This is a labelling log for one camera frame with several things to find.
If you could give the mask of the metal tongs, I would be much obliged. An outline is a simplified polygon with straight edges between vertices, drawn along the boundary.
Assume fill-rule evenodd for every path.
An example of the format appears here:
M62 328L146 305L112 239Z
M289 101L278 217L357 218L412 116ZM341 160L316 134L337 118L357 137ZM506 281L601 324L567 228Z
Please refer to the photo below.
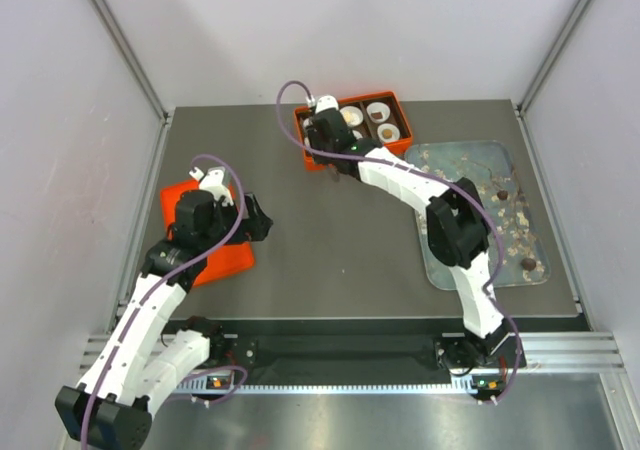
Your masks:
M334 182L339 182L339 181L340 181L340 173L338 172L338 170L337 170L335 167L330 166L330 167L328 168L328 171L329 171L329 174L330 174L330 176L331 176L331 179L332 179Z

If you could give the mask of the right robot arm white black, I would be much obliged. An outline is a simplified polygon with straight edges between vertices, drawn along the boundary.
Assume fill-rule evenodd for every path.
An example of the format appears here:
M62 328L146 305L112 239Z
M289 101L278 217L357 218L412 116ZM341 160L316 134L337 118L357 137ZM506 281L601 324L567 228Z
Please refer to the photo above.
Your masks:
M491 222L473 182L428 177L374 140L356 137L335 108L315 107L303 128L316 161L385 191L425 219L430 251L448 268L462 305L461 346L476 365L492 364L503 353L508 326L493 289Z

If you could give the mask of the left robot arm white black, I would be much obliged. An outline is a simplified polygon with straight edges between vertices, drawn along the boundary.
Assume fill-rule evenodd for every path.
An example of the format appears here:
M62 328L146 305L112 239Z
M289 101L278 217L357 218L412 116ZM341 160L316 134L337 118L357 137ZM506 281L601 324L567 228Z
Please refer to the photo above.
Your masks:
M227 344L219 324L196 317L158 355L170 317L224 246L266 238L273 225L251 193L223 185L183 192L166 236L146 253L131 299L101 353L55 408L84 449L139 449L163 406L200 365L216 366Z

